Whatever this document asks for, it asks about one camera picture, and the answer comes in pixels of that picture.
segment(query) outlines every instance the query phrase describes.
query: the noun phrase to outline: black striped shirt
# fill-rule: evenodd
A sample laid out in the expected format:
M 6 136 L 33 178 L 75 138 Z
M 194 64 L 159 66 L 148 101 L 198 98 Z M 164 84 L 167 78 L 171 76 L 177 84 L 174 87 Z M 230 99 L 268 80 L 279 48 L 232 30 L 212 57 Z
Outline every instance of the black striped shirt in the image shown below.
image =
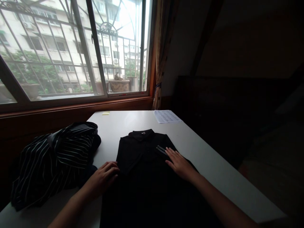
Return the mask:
M 63 189 L 75 188 L 92 157 L 97 125 L 74 123 L 53 134 L 36 137 L 21 152 L 11 203 L 17 211 L 41 206 Z

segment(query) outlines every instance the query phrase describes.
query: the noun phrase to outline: paper sheet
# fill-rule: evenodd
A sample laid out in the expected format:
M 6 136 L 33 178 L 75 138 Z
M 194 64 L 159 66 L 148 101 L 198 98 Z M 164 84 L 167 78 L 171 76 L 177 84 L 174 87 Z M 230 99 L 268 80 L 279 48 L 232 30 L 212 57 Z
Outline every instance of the paper sheet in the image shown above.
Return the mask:
M 159 124 L 178 123 L 183 122 L 171 110 L 154 110 L 154 115 Z

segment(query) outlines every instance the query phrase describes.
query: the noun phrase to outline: black polo shirt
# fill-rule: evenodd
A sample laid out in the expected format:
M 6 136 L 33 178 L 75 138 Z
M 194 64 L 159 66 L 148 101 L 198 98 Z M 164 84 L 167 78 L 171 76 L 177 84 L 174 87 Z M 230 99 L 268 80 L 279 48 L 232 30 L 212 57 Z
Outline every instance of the black polo shirt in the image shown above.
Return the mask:
M 157 146 L 176 150 L 167 135 L 152 129 L 120 139 L 120 174 L 103 195 L 100 227 L 220 226 L 198 190 L 174 173 Z

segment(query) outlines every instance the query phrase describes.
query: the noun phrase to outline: curtain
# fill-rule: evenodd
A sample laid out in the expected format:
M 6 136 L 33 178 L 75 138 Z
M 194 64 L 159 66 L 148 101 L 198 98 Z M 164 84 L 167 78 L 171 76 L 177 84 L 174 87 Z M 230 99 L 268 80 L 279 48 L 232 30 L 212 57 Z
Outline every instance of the curtain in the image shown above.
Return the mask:
M 162 78 L 164 76 L 167 55 L 173 34 L 179 0 L 157 0 L 156 22 L 154 30 L 155 48 L 155 79 L 156 88 L 152 110 L 158 110 L 161 105 Z

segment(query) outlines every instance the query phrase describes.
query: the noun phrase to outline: air conditioner unit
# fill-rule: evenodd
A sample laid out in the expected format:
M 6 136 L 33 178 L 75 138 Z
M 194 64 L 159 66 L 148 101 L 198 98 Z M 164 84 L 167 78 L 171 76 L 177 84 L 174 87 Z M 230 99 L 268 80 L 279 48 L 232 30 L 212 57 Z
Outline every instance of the air conditioner unit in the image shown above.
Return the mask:
M 23 22 L 24 27 L 26 27 L 27 29 L 33 29 L 33 26 L 31 23 L 28 22 Z

